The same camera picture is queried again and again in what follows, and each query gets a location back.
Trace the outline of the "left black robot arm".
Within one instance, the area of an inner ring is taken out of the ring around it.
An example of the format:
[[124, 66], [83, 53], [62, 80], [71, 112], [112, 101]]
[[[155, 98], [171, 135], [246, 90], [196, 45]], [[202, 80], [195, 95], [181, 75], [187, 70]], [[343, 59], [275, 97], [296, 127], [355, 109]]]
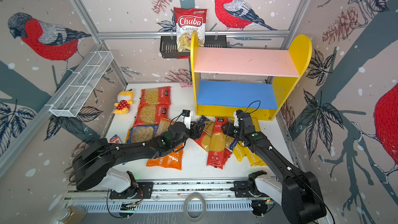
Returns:
[[198, 139], [205, 124], [192, 122], [187, 128], [183, 122], [175, 122], [166, 132], [141, 143], [115, 144], [99, 139], [82, 151], [73, 160], [76, 189], [89, 190], [97, 186], [112, 167], [134, 160], [162, 158], [178, 148], [188, 139]]

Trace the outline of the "dark blue spaghetti bag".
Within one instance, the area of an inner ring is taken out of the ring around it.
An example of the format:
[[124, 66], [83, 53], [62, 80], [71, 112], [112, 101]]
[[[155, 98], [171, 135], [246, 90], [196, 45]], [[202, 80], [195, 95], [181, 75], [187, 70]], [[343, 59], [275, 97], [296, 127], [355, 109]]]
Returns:
[[[197, 123], [204, 123], [204, 121], [206, 120], [206, 119], [208, 119], [207, 117], [205, 117], [205, 116], [201, 116], [198, 120], [197, 120]], [[233, 137], [230, 137], [230, 136], [225, 136], [225, 138], [226, 138], [226, 145], [225, 145], [225, 147], [229, 150], [229, 151], [233, 151], [233, 149], [234, 149], [234, 147], [236, 146], [236, 142], [234, 141], [235, 140], [235, 138], [233, 138]]]

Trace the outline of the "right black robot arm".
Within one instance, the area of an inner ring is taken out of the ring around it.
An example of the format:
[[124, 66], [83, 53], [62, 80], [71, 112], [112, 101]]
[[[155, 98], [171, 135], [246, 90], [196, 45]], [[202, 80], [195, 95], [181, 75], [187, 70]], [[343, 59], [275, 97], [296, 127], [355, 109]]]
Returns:
[[327, 215], [318, 179], [312, 172], [303, 172], [287, 160], [262, 132], [255, 130], [250, 113], [238, 110], [234, 123], [222, 126], [223, 133], [243, 142], [260, 157], [278, 181], [266, 174], [254, 179], [256, 195], [264, 193], [277, 202], [291, 224], [308, 224]]

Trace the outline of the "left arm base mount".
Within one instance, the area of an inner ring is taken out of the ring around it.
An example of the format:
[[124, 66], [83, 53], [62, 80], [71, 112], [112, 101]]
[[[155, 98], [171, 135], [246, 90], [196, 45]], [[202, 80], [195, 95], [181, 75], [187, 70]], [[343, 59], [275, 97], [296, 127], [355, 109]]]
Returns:
[[130, 187], [121, 193], [111, 190], [109, 198], [111, 200], [150, 199], [153, 191], [154, 182], [151, 181], [137, 182], [133, 174], [128, 172], [128, 175], [131, 180]]

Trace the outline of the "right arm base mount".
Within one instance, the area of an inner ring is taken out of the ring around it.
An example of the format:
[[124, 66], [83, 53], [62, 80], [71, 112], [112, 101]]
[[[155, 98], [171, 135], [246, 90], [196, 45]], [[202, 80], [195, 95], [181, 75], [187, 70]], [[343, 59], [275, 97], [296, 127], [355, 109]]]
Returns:
[[237, 198], [281, 197], [280, 183], [262, 170], [249, 174], [247, 180], [234, 181], [230, 190]]

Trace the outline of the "red spaghetti bag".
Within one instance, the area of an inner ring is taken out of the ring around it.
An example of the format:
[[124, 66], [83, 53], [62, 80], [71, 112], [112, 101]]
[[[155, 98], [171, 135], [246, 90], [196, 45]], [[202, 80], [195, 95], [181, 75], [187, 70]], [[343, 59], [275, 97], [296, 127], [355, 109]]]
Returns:
[[[195, 142], [201, 146], [206, 152], [209, 152], [209, 144], [211, 140], [211, 136], [213, 134], [214, 130], [214, 122], [211, 120], [206, 119], [204, 121], [205, 123], [205, 128], [202, 131], [202, 135], [200, 138], [195, 140]], [[224, 159], [223, 159], [223, 165], [227, 162], [227, 160], [230, 158], [232, 152], [229, 151], [226, 147], [224, 148]]]
[[210, 139], [207, 166], [223, 169], [231, 153], [226, 149], [226, 135], [222, 127], [228, 122], [228, 118], [217, 117], [214, 130]]

